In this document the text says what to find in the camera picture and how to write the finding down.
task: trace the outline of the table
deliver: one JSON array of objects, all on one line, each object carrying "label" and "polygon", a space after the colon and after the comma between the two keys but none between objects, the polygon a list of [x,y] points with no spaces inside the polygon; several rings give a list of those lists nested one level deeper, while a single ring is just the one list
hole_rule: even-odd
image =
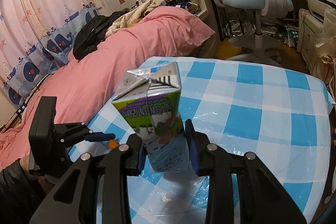
[{"label": "table", "polygon": [[[229,153],[253,151],[276,176],[311,221],[321,199],[329,167],[328,115],[335,102],[323,82],[309,75],[267,65],[152,57],[142,67],[177,61],[182,94],[179,111],[195,130]],[[115,133],[125,143],[132,129],[110,100],[90,122],[94,131]],[[81,142],[70,151],[107,153],[106,143]],[[234,181],[235,219],[239,219]],[[208,177],[193,170],[155,174],[149,162],[139,177],[128,177],[132,223],[204,223]],[[98,199],[101,198],[101,187]],[[97,223],[101,223],[98,203]]]}]

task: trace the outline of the curtain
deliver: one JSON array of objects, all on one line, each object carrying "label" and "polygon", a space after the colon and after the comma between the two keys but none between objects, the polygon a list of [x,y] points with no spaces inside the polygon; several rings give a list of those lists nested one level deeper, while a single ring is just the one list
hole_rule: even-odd
[{"label": "curtain", "polygon": [[0,80],[18,107],[46,75],[68,63],[91,0],[0,0]]}]

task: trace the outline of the pile of clothes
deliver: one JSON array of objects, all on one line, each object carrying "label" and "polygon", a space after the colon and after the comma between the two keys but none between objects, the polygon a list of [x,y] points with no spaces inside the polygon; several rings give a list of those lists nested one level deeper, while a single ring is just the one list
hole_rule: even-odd
[{"label": "pile of clothes", "polygon": [[159,6],[174,6],[196,14],[197,0],[147,0],[131,9],[114,12],[109,17],[92,18],[78,33],[73,45],[73,56],[82,60],[89,53],[97,50],[97,45],[122,28],[136,25],[142,18]]}]

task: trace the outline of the pink blanket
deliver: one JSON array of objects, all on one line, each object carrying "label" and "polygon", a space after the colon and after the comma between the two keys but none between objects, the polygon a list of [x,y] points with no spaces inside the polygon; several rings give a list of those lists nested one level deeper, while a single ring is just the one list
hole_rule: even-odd
[{"label": "pink blanket", "polygon": [[28,155],[28,133],[41,96],[57,96],[55,123],[88,123],[111,97],[127,69],[152,56],[182,56],[201,45],[214,31],[188,11],[158,7],[136,26],[125,28],[78,62],[72,53],[37,92],[22,123],[0,134],[0,169]]}]

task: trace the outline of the light blue seat cushion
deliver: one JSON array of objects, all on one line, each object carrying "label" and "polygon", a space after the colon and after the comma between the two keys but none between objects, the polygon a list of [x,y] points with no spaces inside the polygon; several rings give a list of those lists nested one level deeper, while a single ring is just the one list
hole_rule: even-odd
[{"label": "light blue seat cushion", "polygon": [[[248,10],[262,10],[265,8],[265,0],[220,0],[227,6]],[[288,11],[293,11],[293,3],[287,0]]]}]

